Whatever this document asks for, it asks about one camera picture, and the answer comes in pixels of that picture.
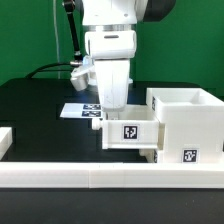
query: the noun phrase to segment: green backdrop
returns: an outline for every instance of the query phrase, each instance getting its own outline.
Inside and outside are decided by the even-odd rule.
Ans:
[[[69,61],[72,43],[61,2],[57,0],[61,61]],[[193,82],[224,96],[223,9],[223,0],[177,0],[162,22],[139,23],[131,76],[143,81]],[[53,0],[1,1],[0,15],[0,84],[57,61]],[[81,24],[78,13],[75,19]]]

